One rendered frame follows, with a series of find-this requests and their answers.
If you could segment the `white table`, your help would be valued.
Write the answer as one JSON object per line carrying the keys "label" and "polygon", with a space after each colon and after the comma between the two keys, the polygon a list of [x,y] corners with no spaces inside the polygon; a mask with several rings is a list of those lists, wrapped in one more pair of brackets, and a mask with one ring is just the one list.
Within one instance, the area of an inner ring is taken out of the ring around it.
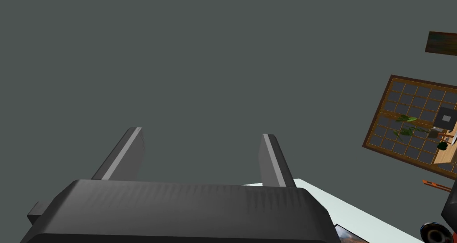
{"label": "white table", "polygon": [[405,232],[371,216],[343,200],[296,178],[297,187],[306,189],[329,212],[332,222],[353,232],[369,243],[423,243]]}

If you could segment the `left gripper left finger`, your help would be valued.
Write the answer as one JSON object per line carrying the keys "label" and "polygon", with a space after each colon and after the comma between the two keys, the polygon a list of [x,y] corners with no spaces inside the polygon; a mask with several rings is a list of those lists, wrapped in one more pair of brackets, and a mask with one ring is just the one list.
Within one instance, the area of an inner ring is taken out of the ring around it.
{"label": "left gripper left finger", "polygon": [[92,177],[93,180],[136,181],[145,154],[141,127],[129,128]]}

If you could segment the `dark framed photo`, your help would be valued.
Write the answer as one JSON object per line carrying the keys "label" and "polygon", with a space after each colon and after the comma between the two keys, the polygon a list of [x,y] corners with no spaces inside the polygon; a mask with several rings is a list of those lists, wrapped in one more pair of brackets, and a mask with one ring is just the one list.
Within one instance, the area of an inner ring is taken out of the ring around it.
{"label": "dark framed photo", "polygon": [[335,229],[341,243],[369,243],[338,224],[335,224]]}

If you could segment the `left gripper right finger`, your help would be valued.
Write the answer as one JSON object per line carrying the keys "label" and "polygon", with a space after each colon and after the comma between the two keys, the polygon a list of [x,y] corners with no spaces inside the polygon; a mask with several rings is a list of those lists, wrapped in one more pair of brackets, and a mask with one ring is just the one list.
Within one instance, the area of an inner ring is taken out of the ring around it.
{"label": "left gripper right finger", "polygon": [[293,176],[275,135],[262,135],[258,161],[263,186],[296,188]]}

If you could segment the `dark brown wall picture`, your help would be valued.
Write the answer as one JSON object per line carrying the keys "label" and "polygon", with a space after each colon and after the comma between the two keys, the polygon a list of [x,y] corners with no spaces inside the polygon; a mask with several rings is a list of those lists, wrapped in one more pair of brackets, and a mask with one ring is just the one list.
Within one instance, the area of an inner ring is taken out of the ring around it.
{"label": "dark brown wall picture", "polygon": [[430,31],[425,52],[457,56],[457,33]]}

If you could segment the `wooden table with plants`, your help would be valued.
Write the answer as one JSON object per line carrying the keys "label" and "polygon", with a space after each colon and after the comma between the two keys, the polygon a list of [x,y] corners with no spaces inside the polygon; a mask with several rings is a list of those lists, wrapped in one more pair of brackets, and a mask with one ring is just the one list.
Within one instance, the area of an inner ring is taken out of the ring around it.
{"label": "wooden table with plants", "polygon": [[437,125],[438,127],[433,127],[430,130],[423,130],[420,128],[406,125],[406,123],[412,123],[415,120],[417,120],[417,118],[415,117],[410,117],[403,114],[400,115],[395,121],[397,123],[403,123],[403,126],[405,128],[402,128],[399,131],[393,131],[393,133],[396,135],[396,138],[401,139],[401,135],[412,136],[415,131],[419,131],[426,133],[428,138],[438,139],[439,143],[437,145],[437,149],[440,151],[447,151],[447,149],[449,149],[452,145],[455,144],[457,136],[451,135],[450,133],[444,133],[442,131],[439,131],[439,129],[450,130],[450,132],[452,132],[454,127],[457,125],[457,110],[440,107],[438,109],[435,121],[433,122],[433,125]]}

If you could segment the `brown framed grid window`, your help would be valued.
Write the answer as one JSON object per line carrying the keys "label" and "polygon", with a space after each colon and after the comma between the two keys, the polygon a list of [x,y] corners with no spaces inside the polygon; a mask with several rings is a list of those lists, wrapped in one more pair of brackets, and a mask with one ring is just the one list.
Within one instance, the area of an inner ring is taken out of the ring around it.
{"label": "brown framed grid window", "polygon": [[363,147],[441,176],[457,178],[457,85],[389,78]]}

